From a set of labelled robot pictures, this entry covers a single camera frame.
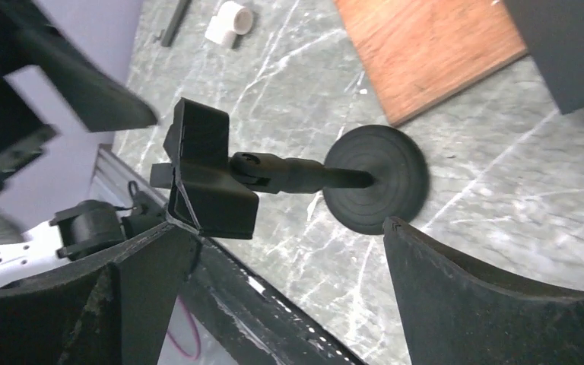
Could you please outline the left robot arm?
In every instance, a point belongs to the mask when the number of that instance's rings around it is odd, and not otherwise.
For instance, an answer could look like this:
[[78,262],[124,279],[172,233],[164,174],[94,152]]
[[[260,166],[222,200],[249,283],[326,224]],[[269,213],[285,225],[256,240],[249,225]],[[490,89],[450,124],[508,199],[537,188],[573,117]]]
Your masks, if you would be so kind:
[[[8,83],[38,68],[92,132],[155,125],[150,106],[102,72],[32,1],[0,1],[0,192],[6,180],[38,159],[56,130]],[[66,265],[60,231],[49,222],[23,231],[0,214],[0,287]]]

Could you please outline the black round-base mic stand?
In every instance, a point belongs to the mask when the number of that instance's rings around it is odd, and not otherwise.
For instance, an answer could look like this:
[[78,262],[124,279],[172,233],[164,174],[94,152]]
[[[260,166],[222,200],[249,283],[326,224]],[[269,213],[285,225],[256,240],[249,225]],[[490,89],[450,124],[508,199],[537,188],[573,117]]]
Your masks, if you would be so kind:
[[321,192],[335,219],[380,235],[388,217],[411,221],[430,189],[426,159],[412,138],[387,125],[363,125],[341,136],[323,162],[273,154],[230,154],[227,113],[192,100],[174,108],[163,147],[166,163],[150,184],[169,189],[167,215],[207,237],[249,240],[259,194]]

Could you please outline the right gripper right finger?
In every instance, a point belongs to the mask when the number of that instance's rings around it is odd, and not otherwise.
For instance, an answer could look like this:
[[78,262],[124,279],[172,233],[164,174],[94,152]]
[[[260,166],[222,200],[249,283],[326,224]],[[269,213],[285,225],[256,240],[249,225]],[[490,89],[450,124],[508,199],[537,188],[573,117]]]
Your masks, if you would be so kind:
[[584,364],[584,291],[505,271],[390,217],[386,258],[414,364]]

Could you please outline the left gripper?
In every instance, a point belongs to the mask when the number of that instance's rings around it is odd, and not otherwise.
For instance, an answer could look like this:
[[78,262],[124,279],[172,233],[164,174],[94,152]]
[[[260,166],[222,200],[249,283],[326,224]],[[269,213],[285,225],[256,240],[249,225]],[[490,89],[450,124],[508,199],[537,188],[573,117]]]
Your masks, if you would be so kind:
[[41,68],[90,132],[157,124],[156,114],[146,102],[102,73],[60,33],[18,31],[0,8],[0,191],[6,179],[43,154],[44,145],[56,134],[5,79],[31,62]]

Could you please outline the white pvc elbow fitting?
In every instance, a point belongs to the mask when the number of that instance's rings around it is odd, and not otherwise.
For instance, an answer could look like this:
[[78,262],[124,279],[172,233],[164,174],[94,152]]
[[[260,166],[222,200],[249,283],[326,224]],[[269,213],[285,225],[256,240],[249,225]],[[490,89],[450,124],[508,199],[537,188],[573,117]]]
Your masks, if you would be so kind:
[[254,13],[235,1],[223,3],[210,19],[205,39],[225,48],[233,48],[238,36],[247,34],[253,26]]

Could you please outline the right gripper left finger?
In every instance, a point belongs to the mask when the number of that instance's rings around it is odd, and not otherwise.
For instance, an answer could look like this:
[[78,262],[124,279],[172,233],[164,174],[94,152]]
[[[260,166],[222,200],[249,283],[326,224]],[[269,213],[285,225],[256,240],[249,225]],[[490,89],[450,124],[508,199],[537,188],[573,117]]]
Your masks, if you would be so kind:
[[0,288],[0,364],[156,364],[197,245],[163,223]]

